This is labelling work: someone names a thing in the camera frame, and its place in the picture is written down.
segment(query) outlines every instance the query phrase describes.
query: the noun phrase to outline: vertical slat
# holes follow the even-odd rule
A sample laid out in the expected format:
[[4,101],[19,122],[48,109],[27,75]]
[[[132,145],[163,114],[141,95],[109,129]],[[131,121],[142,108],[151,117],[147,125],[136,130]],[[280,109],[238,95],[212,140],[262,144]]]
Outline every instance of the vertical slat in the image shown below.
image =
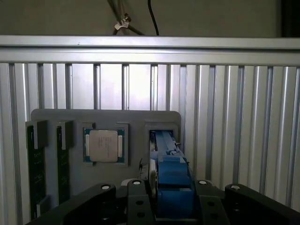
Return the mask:
[[101,68],[94,65],[94,109],[101,109]]
[[286,192],[286,206],[292,207],[293,203],[293,186],[295,178],[295,163],[297,154],[297,135],[298,135],[298,121],[299,121],[299,109],[300,107],[300,68],[297,68],[296,72],[296,87],[295,87],[295,102],[292,119],[292,141],[291,141],[291,153],[289,159],[289,172],[287,178],[287,192]]
[[168,67],[158,65],[157,77],[157,110],[167,110],[168,100]]
[[292,187],[292,208],[300,211],[300,110],[298,112],[298,130],[296,140],[295,166]]
[[208,108],[207,108],[207,135],[206,135],[206,168],[205,179],[211,180],[212,174],[212,145],[213,145],[213,121],[215,101],[215,73],[216,68],[210,67],[208,84]]
[[22,185],[22,202],[25,207],[29,207],[29,178],[28,178],[28,159],[26,150],[25,122],[30,119],[29,92],[28,92],[28,71],[24,64],[15,64],[11,70],[11,77],[15,77],[15,98],[16,98],[16,123],[17,129],[13,129],[13,136],[18,139],[20,152],[20,171]]
[[179,79],[179,113],[181,116],[181,136],[180,136],[180,148],[185,152],[185,131],[186,131],[186,103],[187,103],[187,67],[180,67],[180,79]]
[[53,64],[43,65],[43,95],[44,108],[57,108],[57,87],[56,87],[56,73]]
[[180,65],[170,68],[170,110],[179,112]]
[[38,78],[38,65],[35,63],[29,63],[28,65],[25,65],[25,70],[28,73],[28,92],[29,92],[29,107],[30,112],[34,109],[38,109],[39,107],[39,92],[38,92],[38,82],[40,81],[40,78]]
[[226,76],[224,139],[222,152],[221,187],[233,181],[233,156],[238,91],[238,66],[229,66]]
[[101,64],[101,109],[122,109],[122,65]]
[[261,163],[261,175],[260,175],[260,185],[259,185],[259,192],[262,194],[266,193],[273,75],[274,75],[274,68],[269,67],[268,75],[267,75],[266,107],[265,107],[265,115],[264,115],[263,146],[262,146],[262,163]]
[[122,109],[129,110],[129,65],[122,66]]
[[150,110],[150,65],[129,65],[129,109]]
[[283,67],[274,67],[265,194],[274,198]]
[[196,113],[196,179],[205,179],[206,169],[206,138],[207,138],[207,110],[208,110],[208,85],[209,85],[209,66],[199,67],[197,80],[197,113]]
[[216,66],[211,180],[218,188],[221,188],[224,96],[225,66]]
[[67,64],[66,70],[66,108],[73,109],[73,66]]
[[195,104],[196,104],[196,66],[187,66],[185,155],[190,168],[195,171]]
[[243,112],[240,138],[240,172],[239,183],[247,185],[249,173],[252,97],[253,97],[254,67],[245,67]]
[[66,109],[66,65],[56,64],[57,108]]
[[16,217],[16,183],[14,173],[14,148],[12,137],[12,112],[10,98],[10,74],[8,64],[0,64],[0,99],[1,99],[1,212],[3,217],[0,217],[3,224],[17,224]]
[[3,85],[8,85],[8,64],[0,63],[0,224],[8,224],[7,214],[7,193],[6,193],[6,167],[5,167],[5,149],[3,136],[3,96],[8,95],[7,91],[2,88]]
[[287,178],[293,128],[295,84],[296,68],[285,67],[275,177],[275,200],[282,204],[285,204],[286,202]]
[[252,108],[248,186],[259,191],[266,109],[267,67],[256,67]]
[[73,108],[94,109],[94,65],[73,64]]
[[150,110],[158,109],[158,66],[151,66]]

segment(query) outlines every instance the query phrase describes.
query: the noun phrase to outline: black cable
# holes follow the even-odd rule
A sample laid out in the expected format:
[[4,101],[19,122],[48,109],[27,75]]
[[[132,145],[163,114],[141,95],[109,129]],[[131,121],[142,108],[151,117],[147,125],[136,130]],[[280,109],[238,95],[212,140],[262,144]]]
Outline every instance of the black cable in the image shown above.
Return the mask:
[[148,0],[148,9],[149,9],[149,12],[150,12],[150,15],[151,15],[152,22],[153,22],[154,27],[155,27],[156,35],[158,36],[159,35],[158,25],[156,24],[155,17],[154,17],[153,11],[152,11],[151,0]]

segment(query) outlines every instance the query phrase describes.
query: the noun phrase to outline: corrugated metal wall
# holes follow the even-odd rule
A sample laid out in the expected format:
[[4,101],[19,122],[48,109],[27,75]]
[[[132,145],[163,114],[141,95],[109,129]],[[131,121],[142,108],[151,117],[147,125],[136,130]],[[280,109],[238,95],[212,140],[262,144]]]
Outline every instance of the corrugated metal wall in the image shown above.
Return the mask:
[[[1,63],[4,210],[29,218],[30,112],[74,108],[178,111],[197,179],[220,188],[238,182],[300,211],[299,87],[296,67]],[[20,183],[22,198],[14,194]]]

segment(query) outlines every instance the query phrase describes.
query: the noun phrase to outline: gray fixture plate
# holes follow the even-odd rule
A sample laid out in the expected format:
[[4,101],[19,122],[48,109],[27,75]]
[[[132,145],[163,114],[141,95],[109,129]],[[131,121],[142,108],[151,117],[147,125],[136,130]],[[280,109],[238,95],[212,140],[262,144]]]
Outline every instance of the gray fixture plate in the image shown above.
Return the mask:
[[[56,127],[67,124],[65,121],[72,121],[71,126],[63,127],[62,134],[63,145],[68,143],[71,196],[98,183],[119,186],[123,180],[137,178],[141,159],[149,160],[150,130],[172,130],[175,139],[180,140],[180,114],[172,111],[36,109],[27,126],[43,120],[47,121],[43,132],[47,135],[44,141],[46,192],[51,196],[52,208],[58,205]],[[96,129],[125,128],[125,154],[128,157],[124,164],[84,162],[83,128],[91,125]]]

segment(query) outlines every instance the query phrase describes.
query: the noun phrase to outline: green circuit board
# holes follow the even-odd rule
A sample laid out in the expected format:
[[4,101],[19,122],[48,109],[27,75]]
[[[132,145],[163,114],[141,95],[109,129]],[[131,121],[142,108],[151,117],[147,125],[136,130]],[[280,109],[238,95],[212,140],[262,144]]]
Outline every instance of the green circuit board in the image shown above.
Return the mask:
[[57,135],[57,169],[59,204],[70,198],[69,150],[62,149],[61,127],[56,129]]
[[43,148],[34,148],[33,126],[27,127],[27,151],[30,191],[31,220],[37,218],[37,204],[46,196],[45,181],[45,151]]

